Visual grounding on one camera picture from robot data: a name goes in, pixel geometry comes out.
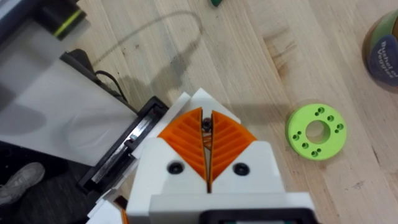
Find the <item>green object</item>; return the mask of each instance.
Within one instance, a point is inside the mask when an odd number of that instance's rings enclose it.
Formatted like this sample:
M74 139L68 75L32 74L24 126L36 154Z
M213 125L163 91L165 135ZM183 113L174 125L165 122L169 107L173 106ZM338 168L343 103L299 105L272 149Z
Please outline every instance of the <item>green object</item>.
M211 0L212 5L218 7L223 0Z
M323 135L316 142L308 140L307 126L319 121ZM286 138L302 157L321 161L335 156L343 148L347 137L343 117L331 106L315 103L295 110L286 124Z
M73 13L58 29L54 32L54 36L58 37L80 14L82 10L79 9Z

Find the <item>black plastic part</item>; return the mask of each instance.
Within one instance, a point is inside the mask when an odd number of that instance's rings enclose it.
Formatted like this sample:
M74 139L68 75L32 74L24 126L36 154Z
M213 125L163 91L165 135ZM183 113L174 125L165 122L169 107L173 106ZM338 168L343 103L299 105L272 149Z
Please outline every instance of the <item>black plastic part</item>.
M308 208L210 210L203 212L199 217L199 224L220 224L238 221L285 221L296 224L318 224L313 211Z
M241 175L241 176L245 176L248 175L250 173L250 168L248 165L240 162L235 164L232 169L234 170L234 173L236 175Z
M205 118L201 122L201 128L206 132L209 133L211 131L211 127L213 125L213 122L211 121L211 118Z
M60 59L61 61L67 63L76 71L84 75L86 78L97 84L103 90L107 91L110 95L114 96L121 103L130 108L130 110L138 113L137 110L129 105L118 92L110 89L98 77L94 75L90 60L88 59L87 54L84 50L76 49L69 53L64 53L63 55L61 55Z
M35 14L36 21L47 29L51 34L54 33L72 16L79 11L75 1L71 0L46 0L42 7ZM77 24L86 17L83 11L61 32L57 38L62 40Z
M144 107L137 113L138 118L130 125L130 127L124 132L124 134L113 144L111 149L99 160L97 165L92 167L77 183L77 187L84 193L88 194L91 191L103 193L112 187L120 178L120 175L130 166L136 158L131 156L131 152L134 151L141 141L148 135L149 131L159 122L159 120L166 114L169 107L161 102L157 97L152 97ZM138 136L135 141L126 141L130 136L132 130L144 119L148 114L151 114L152 121L146 127L146 129ZM106 164L109 158L115 153L115 151L124 144L126 150L123 150L122 155L112 162L111 166L107 170L107 173L101 178L101 180L94 182L94 175Z
M167 171L170 174L181 174L182 171L184 170L184 166L182 165L181 162L173 162L167 167Z

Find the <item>black screw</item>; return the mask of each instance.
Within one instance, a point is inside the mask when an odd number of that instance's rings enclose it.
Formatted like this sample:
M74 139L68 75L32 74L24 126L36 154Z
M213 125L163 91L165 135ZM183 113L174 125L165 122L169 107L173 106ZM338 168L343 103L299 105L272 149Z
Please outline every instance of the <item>black screw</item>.
M250 173L250 169L248 165L240 162L233 166L233 170L236 175L248 175Z
M201 128L206 132L210 132L211 130L211 118L205 118L201 122Z
M170 174L181 174L184 166L181 162L173 162L168 166L167 170Z

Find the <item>floor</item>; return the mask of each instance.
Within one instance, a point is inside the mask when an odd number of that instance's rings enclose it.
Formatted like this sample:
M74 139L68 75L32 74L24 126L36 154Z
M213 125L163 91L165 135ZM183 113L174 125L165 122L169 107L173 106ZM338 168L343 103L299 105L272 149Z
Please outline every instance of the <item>floor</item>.
M18 202L0 207L0 223L78 224L85 220L99 197L95 193L85 195L76 187L89 167L0 142L0 184L30 162L45 167L44 178Z
M209 2L80 1L91 27L71 49L117 77L135 108L204 88L272 144L286 190L310 192L322 223L396 223L398 95L370 79L361 48L398 2ZM300 157L285 139L288 114L309 101L346 121L345 147L327 161Z

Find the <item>black frame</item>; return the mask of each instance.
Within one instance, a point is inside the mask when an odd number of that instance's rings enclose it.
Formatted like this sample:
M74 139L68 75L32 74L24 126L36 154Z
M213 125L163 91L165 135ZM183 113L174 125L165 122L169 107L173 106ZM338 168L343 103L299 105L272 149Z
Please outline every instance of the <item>black frame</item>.
M95 190L96 192L103 193L112 187L115 182L119 180L120 175L130 166L136 158L130 156L130 153L137 148L142 140L148 135L149 131L159 122L159 120L166 114L169 107L167 107L157 97L152 97L142 109L138 112L138 118L127 128L123 135L113 144L111 149L99 160L97 165L92 167L77 183L77 187L88 194ZM149 113L154 115L150 125L138 136L134 142L126 141L131 134L132 130L145 118ZM102 166L108 161L113 153L119 148L120 145L124 144L127 149L122 152L119 159L115 160L101 180L96 183L92 181L92 177L102 168Z
M297 224L318 224L308 208L264 208L239 210L210 210L199 217L200 224L220 224L236 221L290 221Z

